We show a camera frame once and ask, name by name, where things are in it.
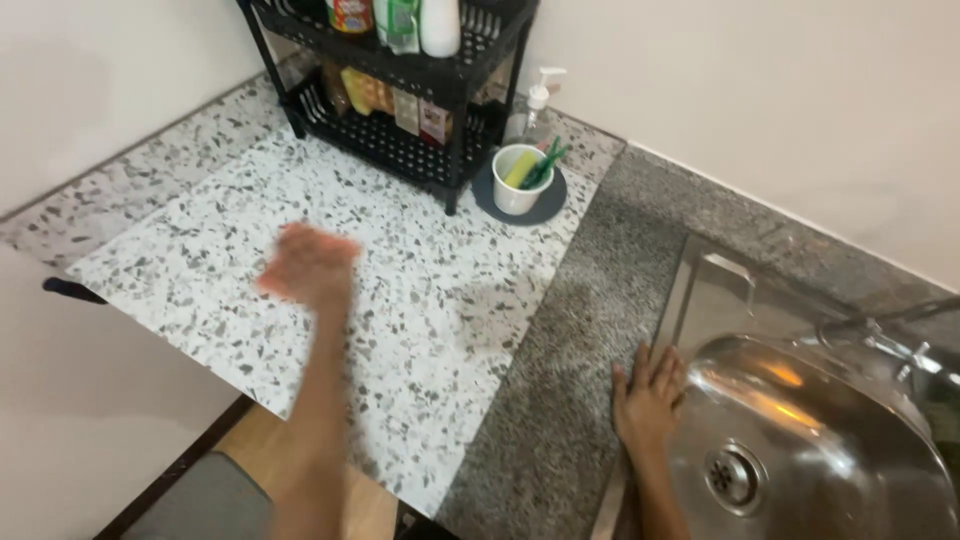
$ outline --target hand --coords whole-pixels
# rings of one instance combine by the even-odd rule
[[[627,374],[613,366],[613,425],[635,462],[645,456],[663,456],[676,426],[686,369],[674,347],[667,347],[657,373],[651,377],[650,349],[640,343],[634,357],[633,388]]]
[[[285,226],[276,258],[261,281],[314,311],[339,309],[352,296],[353,258],[358,251],[349,240],[292,223]]]

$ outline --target yellow sponge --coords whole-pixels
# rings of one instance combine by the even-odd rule
[[[510,174],[507,175],[507,178],[503,179],[503,183],[513,189],[519,189],[520,184],[523,183],[523,179],[527,178],[530,169],[534,168],[538,160],[537,155],[529,150],[520,154],[520,157],[517,158],[516,163],[514,163],[514,168],[510,169]]]

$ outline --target sink drain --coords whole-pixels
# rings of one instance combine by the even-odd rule
[[[704,478],[720,505],[738,516],[756,510],[767,482],[756,456],[735,443],[707,454]]]

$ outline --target black shelf rack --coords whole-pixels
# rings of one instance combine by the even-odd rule
[[[394,55],[375,32],[344,38],[326,18],[324,0],[237,0],[298,138],[320,137],[406,182],[441,195],[447,215],[456,212],[463,186],[503,138],[506,116],[538,0],[467,0],[461,3],[460,52],[453,58]],[[351,66],[384,83],[424,98],[453,115],[453,135],[444,148],[400,129],[392,116],[351,110],[343,117],[324,94],[315,69],[287,88],[276,69],[260,24],[268,31]],[[493,71],[514,54],[506,103],[471,103]]]

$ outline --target stainless steel sink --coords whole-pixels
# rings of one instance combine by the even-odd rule
[[[670,467],[694,539],[960,538],[950,476],[893,374],[790,338],[849,315],[688,240],[654,355],[674,344],[689,363]],[[631,478],[622,455],[593,540],[640,538]]]

